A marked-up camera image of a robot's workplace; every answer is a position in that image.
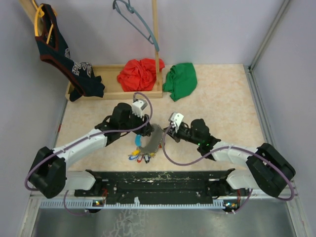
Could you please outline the bunch of coloured keys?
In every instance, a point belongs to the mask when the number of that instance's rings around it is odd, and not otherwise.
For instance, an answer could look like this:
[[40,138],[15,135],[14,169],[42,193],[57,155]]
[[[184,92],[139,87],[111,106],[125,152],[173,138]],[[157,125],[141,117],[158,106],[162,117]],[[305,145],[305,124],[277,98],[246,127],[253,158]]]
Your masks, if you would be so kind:
[[142,152],[140,147],[136,147],[134,151],[131,152],[131,154],[128,155],[128,160],[135,160],[137,163],[149,163],[151,159],[153,159],[160,147],[158,147],[154,152]]

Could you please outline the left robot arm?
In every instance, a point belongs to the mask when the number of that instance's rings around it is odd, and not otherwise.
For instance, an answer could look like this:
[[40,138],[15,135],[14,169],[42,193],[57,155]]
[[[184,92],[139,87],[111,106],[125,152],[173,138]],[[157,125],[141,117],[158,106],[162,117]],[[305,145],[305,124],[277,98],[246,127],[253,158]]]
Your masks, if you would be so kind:
[[76,190],[87,191],[92,196],[99,195],[103,190],[101,178],[92,171],[69,171],[69,168],[130,132],[150,135],[153,131],[149,123],[151,115],[144,113],[150,105],[142,99],[131,105],[118,103],[110,116],[81,138],[54,149],[41,148],[26,177],[25,187],[30,191],[41,192],[46,198],[54,198],[63,191]]

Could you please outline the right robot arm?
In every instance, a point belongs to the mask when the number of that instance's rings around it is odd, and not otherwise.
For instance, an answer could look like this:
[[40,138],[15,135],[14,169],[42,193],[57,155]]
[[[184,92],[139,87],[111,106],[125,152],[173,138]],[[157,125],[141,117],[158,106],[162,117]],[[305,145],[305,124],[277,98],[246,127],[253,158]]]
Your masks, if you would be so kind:
[[191,126],[184,122],[171,122],[163,129],[163,139],[166,136],[176,142],[184,140],[197,145],[197,151],[201,154],[201,157],[191,162],[181,163],[174,161],[167,154],[165,145],[162,145],[165,157],[174,165],[191,166],[203,159],[209,159],[243,166],[244,170],[233,170],[226,180],[221,182],[221,191],[228,196],[238,189],[260,189],[282,201],[290,201],[295,197],[291,180],[296,171],[269,143],[263,143],[259,147],[229,144],[212,136],[203,119],[193,120]]

